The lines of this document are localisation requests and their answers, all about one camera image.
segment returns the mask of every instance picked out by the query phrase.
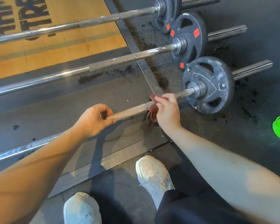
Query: shoe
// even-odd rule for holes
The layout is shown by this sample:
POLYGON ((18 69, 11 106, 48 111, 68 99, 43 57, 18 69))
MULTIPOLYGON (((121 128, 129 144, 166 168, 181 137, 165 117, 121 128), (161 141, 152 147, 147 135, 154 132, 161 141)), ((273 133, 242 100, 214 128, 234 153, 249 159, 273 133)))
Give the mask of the shoe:
POLYGON ((136 172, 140 185, 146 188, 158 209, 164 193, 175 189, 169 172, 159 160, 147 155, 136 162, 136 172))
POLYGON ((98 203, 87 193, 78 192, 63 207, 65 224, 101 224, 98 203))

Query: wooden floor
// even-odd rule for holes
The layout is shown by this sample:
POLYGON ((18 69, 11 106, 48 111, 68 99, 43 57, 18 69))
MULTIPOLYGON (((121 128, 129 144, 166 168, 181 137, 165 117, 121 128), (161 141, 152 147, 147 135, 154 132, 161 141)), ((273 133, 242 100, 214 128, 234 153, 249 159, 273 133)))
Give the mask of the wooden floor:
MULTIPOLYGON (((0 0, 0 34, 110 15, 104 0, 0 0)), ((0 44, 0 78, 126 46, 116 25, 0 44)))

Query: left hand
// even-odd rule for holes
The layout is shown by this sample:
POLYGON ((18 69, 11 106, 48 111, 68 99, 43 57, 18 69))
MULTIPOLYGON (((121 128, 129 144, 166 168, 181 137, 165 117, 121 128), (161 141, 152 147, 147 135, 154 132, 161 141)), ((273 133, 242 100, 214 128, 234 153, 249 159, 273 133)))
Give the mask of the left hand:
POLYGON ((97 135, 107 126, 116 123, 116 119, 102 119, 101 113, 105 111, 107 116, 113 114, 107 105, 98 104, 90 107, 82 114, 74 127, 78 127, 87 138, 97 135))

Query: rubber weight plate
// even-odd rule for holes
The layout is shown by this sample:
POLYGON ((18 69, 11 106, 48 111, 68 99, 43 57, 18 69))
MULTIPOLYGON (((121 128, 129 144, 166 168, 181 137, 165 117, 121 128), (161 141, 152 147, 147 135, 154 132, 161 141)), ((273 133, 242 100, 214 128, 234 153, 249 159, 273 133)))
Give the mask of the rubber weight plate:
POLYGON ((175 54, 171 52, 174 64, 180 69, 185 69, 187 64, 203 56, 208 35, 205 23, 196 13, 183 13, 174 22, 170 41, 174 38, 185 38, 187 48, 184 52, 175 54))
POLYGON ((160 3, 162 10, 154 23, 161 33, 170 32, 172 24, 180 16, 181 2, 182 0, 156 0, 156 4, 160 3))
POLYGON ((208 115, 228 106, 234 94, 234 78, 224 62, 214 57, 201 57, 188 64, 183 74, 183 89, 187 89, 190 82, 199 81, 205 83, 207 92, 202 97, 187 97, 193 108, 208 115))

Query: orange label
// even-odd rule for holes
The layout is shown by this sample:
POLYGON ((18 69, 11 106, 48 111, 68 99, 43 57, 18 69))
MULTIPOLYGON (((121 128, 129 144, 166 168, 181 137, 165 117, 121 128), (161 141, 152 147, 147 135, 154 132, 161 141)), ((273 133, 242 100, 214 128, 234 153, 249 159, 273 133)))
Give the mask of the orange label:
POLYGON ((195 31, 194 31, 194 36, 195 37, 198 37, 200 35, 200 31, 199 29, 197 28, 195 31))

